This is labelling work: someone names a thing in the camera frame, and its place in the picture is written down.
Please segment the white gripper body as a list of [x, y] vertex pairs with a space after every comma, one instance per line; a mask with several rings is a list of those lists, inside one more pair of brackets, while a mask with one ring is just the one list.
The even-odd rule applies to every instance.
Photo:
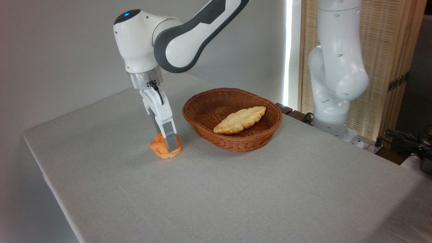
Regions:
[[158, 89], [150, 87], [149, 89], [139, 90], [139, 93], [143, 98], [147, 113], [149, 114], [149, 112], [154, 112], [161, 123], [163, 123], [165, 120], [172, 118], [172, 110], [162, 87], [156, 87]]

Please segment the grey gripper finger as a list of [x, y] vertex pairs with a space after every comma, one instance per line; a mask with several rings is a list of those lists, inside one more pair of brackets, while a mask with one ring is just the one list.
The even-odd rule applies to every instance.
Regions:
[[170, 118], [169, 120], [165, 120], [162, 123], [162, 134], [164, 135], [164, 139], [167, 144], [167, 148], [169, 152], [173, 152], [178, 148], [177, 140], [176, 140], [176, 128], [174, 124], [174, 120]]
[[157, 133], [161, 133], [163, 135], [164, 134], [163, 124], [159, 120], [158, 116], [154, 112], [149, 112], [149, 115], [152, 118]]

